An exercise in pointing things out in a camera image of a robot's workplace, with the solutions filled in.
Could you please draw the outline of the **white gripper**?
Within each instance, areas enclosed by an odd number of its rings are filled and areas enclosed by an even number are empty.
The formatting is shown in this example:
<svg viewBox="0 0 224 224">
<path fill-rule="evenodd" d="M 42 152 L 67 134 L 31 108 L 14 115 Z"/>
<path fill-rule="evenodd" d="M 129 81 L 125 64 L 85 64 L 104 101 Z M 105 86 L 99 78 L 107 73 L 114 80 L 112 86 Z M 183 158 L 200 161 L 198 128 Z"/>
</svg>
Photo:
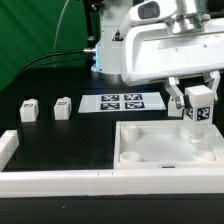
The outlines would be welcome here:
<svg viewBox="0 0 224 224">
<path fill-rule="evenodd" d="M 185 107 L 177 77 L 205 74 L 214 94 L 224 70 L 224 17 L 205 14 L 195 0 L 146 0 L 120 28 L 121 76 L 129 85 L 166 79 L 176 108 Z"/>
</svg>

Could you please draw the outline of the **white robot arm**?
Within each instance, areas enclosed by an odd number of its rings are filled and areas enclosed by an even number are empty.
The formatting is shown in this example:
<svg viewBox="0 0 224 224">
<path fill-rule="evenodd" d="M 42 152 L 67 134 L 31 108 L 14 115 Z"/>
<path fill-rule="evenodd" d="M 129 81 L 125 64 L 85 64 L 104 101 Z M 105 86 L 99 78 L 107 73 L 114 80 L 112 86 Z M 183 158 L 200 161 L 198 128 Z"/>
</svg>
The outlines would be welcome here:
<svg viewBox="0 0 224 224">
<path fill-rule="evenodd" d="M 177 83 L 203 76 L 213 90 L 224 71 L 224 16 L 203 0 L 96 0 L 101 37 L 90 50 L 92 72 L 129 86 L 164 82 L 176 106 L 185 105 Z"/>
</svg>

